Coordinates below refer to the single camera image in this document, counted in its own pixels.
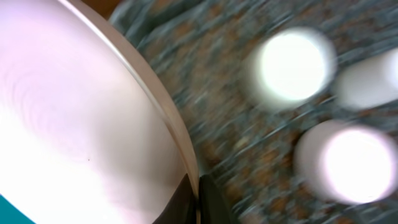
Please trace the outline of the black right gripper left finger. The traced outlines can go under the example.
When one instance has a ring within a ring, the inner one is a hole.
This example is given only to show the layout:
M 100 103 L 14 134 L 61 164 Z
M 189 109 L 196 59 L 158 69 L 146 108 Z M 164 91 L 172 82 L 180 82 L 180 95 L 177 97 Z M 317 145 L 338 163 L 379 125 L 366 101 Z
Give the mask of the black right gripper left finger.
M 195 224 L 197 222 L 197 200 L 186 174 L 153 224 Z

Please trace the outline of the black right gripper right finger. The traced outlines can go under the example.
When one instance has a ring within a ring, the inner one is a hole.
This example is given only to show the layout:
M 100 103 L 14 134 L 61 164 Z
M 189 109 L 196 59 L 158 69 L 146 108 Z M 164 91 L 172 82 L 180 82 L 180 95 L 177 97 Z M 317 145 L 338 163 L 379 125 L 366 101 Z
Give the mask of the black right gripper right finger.
M 200 177 L 201 224 L 238 224 L 222 193 L 209 175 Z

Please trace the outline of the large pink plate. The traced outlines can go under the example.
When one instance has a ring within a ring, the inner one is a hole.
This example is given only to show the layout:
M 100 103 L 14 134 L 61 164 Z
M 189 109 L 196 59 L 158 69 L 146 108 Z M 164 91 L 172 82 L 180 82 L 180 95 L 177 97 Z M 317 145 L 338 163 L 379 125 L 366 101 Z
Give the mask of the large pink plate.
M 199 171 L 142 55 L 82 1 L 1 2 L 1 195 L 34 223 L 152 223 Z

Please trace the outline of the cream bowl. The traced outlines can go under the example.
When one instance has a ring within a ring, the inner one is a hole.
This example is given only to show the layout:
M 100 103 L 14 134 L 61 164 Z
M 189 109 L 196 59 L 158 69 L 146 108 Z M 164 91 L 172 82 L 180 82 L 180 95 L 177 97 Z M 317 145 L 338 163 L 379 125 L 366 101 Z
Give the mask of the cream bowl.
M 325 34 L 292 27 L 248 54 L 242 89 L 249 102 L 268 113 L 292 110 L 321 93 L 336 70 L 336 50 Z

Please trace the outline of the white plastic cup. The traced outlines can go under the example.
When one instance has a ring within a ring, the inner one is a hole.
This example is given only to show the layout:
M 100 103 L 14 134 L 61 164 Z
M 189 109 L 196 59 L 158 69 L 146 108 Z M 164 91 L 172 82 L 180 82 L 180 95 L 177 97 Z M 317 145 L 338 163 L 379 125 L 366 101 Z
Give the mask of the white plastic cup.
M 397 49 L 344 69 L 333 85 L 336 103 L 348 110 L 366 110 L 397 100 Z

